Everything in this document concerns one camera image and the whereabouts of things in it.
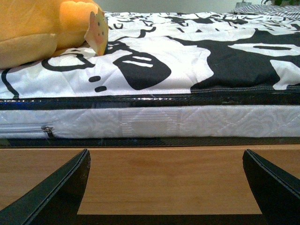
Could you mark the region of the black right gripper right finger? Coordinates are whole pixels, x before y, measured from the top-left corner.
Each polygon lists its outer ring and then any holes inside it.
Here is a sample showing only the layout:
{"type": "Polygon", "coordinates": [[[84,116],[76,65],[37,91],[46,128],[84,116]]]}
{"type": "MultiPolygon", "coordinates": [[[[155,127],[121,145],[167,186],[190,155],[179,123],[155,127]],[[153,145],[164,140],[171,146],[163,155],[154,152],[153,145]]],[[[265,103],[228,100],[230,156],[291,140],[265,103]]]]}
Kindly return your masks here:
{"type": "Polygon", "coordinates": [[[252,194],[269,225],[300,223],[300,179],[245,150],[243,169],[252,194]]]}

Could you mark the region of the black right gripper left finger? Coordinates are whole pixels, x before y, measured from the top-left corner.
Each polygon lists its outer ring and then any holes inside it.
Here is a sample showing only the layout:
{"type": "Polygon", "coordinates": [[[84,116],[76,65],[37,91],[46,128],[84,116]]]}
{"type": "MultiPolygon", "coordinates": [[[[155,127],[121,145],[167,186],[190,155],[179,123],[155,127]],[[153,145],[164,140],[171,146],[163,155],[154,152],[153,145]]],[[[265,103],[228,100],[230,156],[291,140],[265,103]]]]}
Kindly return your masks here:
{"type": "Polygon", "coordinates": [[[75,225],[90,172],[82,150],[25,195],[0,211],[2,225],[75,225]]]}

